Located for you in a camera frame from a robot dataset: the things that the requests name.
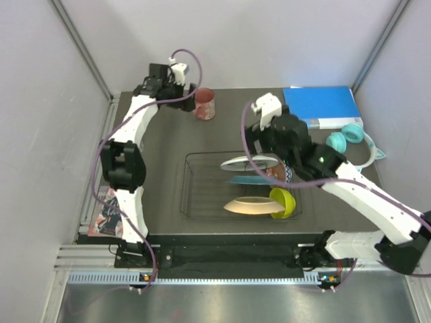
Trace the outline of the black wire dish rack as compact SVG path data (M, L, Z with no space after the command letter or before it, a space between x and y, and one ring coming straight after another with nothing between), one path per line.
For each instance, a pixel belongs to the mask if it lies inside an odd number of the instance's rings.
M224 205L243 196L268 197L270 185L233 182L236 176L254 176L254 172L233 172L221 164L240 157L240 151L190 153L185 158L180 214L186 220L271 221L270 215L243 215L224 209Z

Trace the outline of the beige floral plate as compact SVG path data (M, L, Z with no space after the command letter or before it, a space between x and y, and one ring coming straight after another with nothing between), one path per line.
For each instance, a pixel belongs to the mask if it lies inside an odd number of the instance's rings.
M245 215L263 215L284 212L285 207L269 197L242 196L228 202L224 209Z

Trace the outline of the white watermelon plate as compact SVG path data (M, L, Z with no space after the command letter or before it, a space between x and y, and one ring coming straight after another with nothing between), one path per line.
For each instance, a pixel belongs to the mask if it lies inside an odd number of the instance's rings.
M279 164L278 159L264 155L255 155L252 159L260 170L266 170L267 168L272 168ZM254 170L247 156L229 159L223 162L220 168L230 172L250 172Z

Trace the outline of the teal scalloped plate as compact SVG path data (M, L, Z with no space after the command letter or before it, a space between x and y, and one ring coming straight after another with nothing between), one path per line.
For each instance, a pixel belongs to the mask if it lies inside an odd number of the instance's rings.
M272 185L273 183L262 176L233 176L228 183L241 185Z

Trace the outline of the lime green bowl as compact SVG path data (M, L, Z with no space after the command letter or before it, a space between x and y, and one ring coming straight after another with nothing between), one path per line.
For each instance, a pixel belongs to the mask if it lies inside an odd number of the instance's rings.
M272 213L273 219L287 219L293 215L296 208L296 199L284 188L275 187L269 193L269 197L278 202L284 209L277 213Z

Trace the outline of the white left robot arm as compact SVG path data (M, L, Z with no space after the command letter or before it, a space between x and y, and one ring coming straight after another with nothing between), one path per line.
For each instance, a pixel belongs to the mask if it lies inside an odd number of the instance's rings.
M170 58L167 64L152 63L149 75L138 85L123 119L124 124L102 144L102 175L114 190L123 234L116 253L117 268L139 268L153 264L152 249L145 245L148 228L143 218L142 194L146 166L139 150L143 135L160 106L191 112L195 97L184 98L188 66Z

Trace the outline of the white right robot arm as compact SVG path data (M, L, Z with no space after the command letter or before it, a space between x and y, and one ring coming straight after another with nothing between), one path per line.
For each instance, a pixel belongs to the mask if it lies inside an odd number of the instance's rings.
M430 243L430 213L405 206L369 181L356 166L334 148L316 143L305 122L283 111L266 127L240 123L240 135L248 159L259 142L265 153L273 153L301 181L293 188L317 186L336 196L375 226L376 231L327 230L308 248L311 258L322 266L336 260L356 258L378 261L402 275L414 275Z

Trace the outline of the red blue patterned bowl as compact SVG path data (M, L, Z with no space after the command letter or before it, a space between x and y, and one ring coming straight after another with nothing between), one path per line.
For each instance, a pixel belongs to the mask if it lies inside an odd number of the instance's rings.
M282 182L290 183L293 177L293 171L283 161L279 161L276 166L266 169L266 174Z

